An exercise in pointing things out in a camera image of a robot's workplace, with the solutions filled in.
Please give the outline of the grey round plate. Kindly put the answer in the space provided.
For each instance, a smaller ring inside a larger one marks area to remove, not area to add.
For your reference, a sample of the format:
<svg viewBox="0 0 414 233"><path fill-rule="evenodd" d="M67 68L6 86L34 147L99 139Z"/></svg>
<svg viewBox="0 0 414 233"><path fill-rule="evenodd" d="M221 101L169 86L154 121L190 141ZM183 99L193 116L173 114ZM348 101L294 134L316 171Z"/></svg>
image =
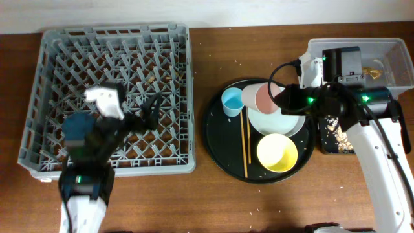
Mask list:
<svg viewBox="0 0 414 233"><path fill-rule="evenodd" d="M284 115L280 108L271 114L263 114L248 108L248 116L251 126L262 135L278 133L291 137L305 122L304 116Z"/></svg>

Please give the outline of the pink plastic cup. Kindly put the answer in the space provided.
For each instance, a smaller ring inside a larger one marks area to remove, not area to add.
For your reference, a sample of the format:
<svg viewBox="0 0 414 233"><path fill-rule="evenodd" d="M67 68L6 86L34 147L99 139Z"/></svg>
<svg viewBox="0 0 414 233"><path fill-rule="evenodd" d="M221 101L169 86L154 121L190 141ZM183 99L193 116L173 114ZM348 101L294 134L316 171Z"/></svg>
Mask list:
<svg viewBox="0 0 414 233"><path fill-rule="evenodd" d="M268 92L268 83L257 83L247 85L241 94L242 103L250 109L263 114L276 112L279 107L272 101L269 94L278 95L281 92L277 84L270 84L270 93Z"/></svg>

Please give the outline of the yellow bowl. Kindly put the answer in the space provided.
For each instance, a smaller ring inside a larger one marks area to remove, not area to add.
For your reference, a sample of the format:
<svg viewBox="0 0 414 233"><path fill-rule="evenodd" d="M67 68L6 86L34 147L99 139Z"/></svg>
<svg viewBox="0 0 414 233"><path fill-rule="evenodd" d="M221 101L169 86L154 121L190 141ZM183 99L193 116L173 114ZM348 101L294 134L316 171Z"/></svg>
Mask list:
<svg viewBox="0 0 414 233"><path fill-rule="evenodd" d="M259 163L275 173L290 171L298 161L298 149L295 143L282 134L264 136L256 149Z"/></svg>

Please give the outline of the wooden chopstick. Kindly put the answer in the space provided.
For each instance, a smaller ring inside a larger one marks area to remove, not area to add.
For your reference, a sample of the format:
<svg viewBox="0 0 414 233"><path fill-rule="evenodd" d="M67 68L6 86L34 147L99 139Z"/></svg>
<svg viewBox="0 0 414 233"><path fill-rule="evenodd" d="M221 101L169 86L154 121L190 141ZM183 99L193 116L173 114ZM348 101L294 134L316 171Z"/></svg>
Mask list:
<svg viewBox="0 0 414 233"><path fill-rule="evenodd" d="M243 110L239 114L240 117L240 127L241 127L241 144L242 144L242 152L243 152L243 172L244 178L248 178L248 168L247 168L247 160L246 160L246 146L245 146L245 129L244 129L244 121L243 121Z"/></svg>
<svg viewBox="0 0 414 233"><path fill-rule="evenodd" d="M248 142L248 163L252 163L251 144L250 144L250 119L248 116L248 108L246 108L246 128L247 128L247 142Z"/></svg>

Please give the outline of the light blue plastic cup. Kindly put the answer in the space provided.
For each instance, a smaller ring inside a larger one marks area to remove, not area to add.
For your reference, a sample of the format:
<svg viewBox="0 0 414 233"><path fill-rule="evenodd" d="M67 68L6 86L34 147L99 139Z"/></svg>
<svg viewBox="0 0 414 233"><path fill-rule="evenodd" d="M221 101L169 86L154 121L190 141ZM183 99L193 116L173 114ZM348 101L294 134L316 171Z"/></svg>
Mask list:
<svg viewBox="0 0 414 233"><path fill-rule="evenodd" d="M242 90L236 87L230 87L223 91L221 102L223 111L228 117L236 117L244 108L241 99Z"/></svg>

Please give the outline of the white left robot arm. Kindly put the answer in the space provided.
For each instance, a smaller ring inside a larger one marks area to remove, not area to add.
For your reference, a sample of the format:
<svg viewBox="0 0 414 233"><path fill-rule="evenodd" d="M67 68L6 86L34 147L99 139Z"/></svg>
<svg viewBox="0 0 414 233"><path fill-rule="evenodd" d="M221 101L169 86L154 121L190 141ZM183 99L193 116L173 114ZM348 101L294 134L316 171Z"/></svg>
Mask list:
<svg viewBox="0 0 414 233"><path fill-rule="evenodd" d="M102 118L74 113L64 120L62 131L68 155L58 179L61 197L60 232L98 232L113 189L115 171L111 155L130 133L155 130L162 101L156 92L142 104L142 115L121 109L126 90L121 83L104 82L84 92Z"/></svg>

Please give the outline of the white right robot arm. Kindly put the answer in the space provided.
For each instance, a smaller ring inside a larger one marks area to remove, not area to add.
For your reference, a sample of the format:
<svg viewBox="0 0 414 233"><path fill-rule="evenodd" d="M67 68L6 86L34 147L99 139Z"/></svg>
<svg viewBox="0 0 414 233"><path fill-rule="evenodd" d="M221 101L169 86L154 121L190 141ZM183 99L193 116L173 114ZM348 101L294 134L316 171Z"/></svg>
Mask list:
<svg viewBox="0 0 414 233"><path fill-rule="evenodd" d="M338 118L362 167L377 232L413 231L413 174L406 158L411 148L401 105L388 88L290 84L269 96L286 115Z"/></svg>

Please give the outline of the grey plastic dishwasher rack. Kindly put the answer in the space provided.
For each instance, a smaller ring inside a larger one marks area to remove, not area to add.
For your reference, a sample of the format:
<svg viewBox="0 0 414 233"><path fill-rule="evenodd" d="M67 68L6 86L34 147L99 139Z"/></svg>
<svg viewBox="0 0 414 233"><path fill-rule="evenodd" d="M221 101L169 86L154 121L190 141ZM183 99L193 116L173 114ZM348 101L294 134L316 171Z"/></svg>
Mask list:
<svg viewBox="0 0 414 233"><path fill-rule="evenodd" d="M43 182L67 159L62 125L74 113L100 114L84 92L104 82L125 88L124 113L143 116L156 94L158 126L130 133L109 158L117 177L191 173L195 163L191 41L186 25L59 28L41 39L18 163Z"/></svg>

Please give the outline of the black rectangular waste tray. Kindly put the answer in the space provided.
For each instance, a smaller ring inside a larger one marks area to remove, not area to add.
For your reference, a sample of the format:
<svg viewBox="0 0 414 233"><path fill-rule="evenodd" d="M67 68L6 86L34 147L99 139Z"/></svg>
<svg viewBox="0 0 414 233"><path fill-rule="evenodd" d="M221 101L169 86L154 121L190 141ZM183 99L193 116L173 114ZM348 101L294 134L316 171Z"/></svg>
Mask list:
<svg viewBox="0 0 414 233"><path fill-rule="evenodd" d="M354 154L354 148L348 141L347 133L342 131L339 120L333 116L318 119L321 138L321 150L324 154Z"/></svg>

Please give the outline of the clear plastic waste bin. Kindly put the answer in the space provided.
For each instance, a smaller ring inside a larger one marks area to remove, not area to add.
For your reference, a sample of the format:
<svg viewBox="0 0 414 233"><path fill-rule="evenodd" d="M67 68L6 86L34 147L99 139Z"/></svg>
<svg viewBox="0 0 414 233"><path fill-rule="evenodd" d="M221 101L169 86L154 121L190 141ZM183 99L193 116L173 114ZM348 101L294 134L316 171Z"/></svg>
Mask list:
<svg viewBox="0 0 414 233"><path fill-rule="evenodd" d="M305 54L299 57L302 75L298 79L302 88L325 83L322 78L322 51L341 47L359 47L362 67L381 72L378 78L366 74L366 86L387 87L395 100L413 88L413 62L406 44L400 38L311 39Z"/></svg>

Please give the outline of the round black serving tray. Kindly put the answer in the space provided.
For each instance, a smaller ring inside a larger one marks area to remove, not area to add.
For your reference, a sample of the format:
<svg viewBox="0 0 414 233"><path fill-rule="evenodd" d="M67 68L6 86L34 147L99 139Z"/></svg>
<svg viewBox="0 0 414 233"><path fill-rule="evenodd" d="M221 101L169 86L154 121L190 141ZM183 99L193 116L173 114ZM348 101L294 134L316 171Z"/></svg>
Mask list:
<svg viewBox="0 0 414 233"><path fill-rule="evenodd" d="M243 158L240 118L238 116L229 118L225 115L221 96L228 88L242 89L247 85L266 81L264 78L249 78L224 87L210 100L201 124L204 145L214 163L228 175L254 184L277 183L293 176L306 165L316 145L316 126L313 119L308 116L301 129L290 138L298 149L297 163L287 172L271 172L264 168L257 159L256 148L263 135L251 128L252 162L247 164L248 176L245 177L244 163L248 160Z"/></svg>

